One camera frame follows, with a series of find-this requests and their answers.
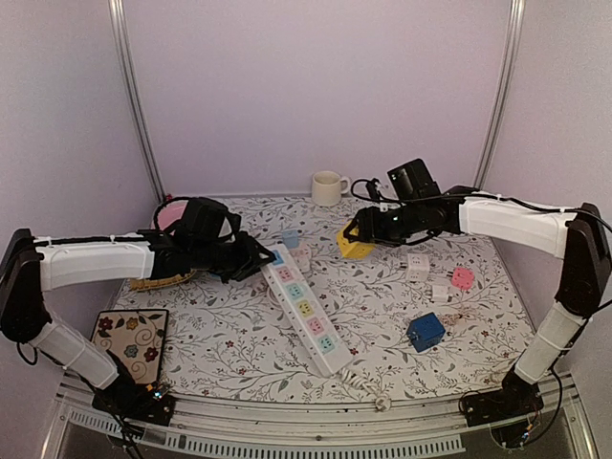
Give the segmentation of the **white power strip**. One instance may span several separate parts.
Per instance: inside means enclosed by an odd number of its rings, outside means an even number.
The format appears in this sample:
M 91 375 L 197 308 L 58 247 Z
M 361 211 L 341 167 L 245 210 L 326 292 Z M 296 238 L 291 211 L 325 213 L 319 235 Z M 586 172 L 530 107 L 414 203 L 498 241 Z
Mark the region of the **white power strip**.
M 270 248 L 273 261 L 261 268 L 265 280 L 301 343 L 325 378 L 335 377 L 353 355 L 282 244 Z

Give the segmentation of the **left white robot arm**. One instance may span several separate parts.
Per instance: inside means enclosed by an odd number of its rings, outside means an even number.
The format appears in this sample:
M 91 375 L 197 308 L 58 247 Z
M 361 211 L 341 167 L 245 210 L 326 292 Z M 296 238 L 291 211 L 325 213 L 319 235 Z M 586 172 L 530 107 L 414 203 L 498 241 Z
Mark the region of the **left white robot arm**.
M 275 260 L 244 231 L 181 239 L 159 229 L 68 239 L 36 237 L 26 228 L 11 236 L 1 261 L 1 331 L 29 344 L 96 389 L 131 386 L 120 362 L 82 335 L 101 290 L 124 279 L 163 280 L 193 270 L 224 282 L 241 281 Z

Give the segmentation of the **small pink plug adapter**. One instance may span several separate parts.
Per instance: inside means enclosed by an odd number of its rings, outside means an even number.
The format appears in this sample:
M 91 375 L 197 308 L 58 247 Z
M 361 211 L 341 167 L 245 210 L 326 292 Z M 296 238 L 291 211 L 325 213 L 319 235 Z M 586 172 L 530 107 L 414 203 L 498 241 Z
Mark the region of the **small pink plug adapter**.
M 456 267 L 451 278 L 451 285 L 461 291 L 468 291 L 474 282 L 474 273 L 465 267 Z

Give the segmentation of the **white cartoon cube socket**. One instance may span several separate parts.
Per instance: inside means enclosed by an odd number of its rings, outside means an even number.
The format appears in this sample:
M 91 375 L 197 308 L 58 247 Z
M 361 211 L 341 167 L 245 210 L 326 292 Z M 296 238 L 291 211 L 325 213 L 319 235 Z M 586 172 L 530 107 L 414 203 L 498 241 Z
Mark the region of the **white cartoon cube socket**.
M 429 257 L 422 253 L 407 255 L 406 278 L 410 282 L 426 282 L 429 276 Z

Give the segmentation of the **dark blue cube socket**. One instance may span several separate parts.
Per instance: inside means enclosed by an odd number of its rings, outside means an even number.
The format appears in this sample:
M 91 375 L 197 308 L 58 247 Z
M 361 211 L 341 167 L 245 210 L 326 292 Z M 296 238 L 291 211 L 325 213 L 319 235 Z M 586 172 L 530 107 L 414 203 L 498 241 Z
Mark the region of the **dark blue cube socket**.
M 406 335 L 418 353 L 435 347 L 442 341 L 446 329 L 434 313 L 428 313 L 410 321 Z

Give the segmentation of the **yellow cube socket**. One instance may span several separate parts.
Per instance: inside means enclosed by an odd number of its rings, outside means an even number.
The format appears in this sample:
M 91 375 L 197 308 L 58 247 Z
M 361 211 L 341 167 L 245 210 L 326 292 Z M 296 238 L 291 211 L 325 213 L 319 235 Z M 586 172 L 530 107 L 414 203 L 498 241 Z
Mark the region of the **yellow cube socket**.
M 364 242 L 350 242 L 343 234 L 343 229 L 337 233 L 337 243 L 343 258 L 363 259 L 375 248 L 374 244 Z

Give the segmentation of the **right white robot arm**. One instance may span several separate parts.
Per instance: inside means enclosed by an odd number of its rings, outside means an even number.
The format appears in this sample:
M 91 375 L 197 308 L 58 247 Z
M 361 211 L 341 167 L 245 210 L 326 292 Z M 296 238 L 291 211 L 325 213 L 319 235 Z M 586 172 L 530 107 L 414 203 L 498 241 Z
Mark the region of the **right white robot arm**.
M 418 245 L 442 233 L 487 236 L 500 250 L 537 330 L 504 380 L 528 390 L 566 355 L 609 305 L 611 226 L 597 206 L 550 206 L 456 186 L 426 197 L 368 197 L 340 232 L 358 245 Z

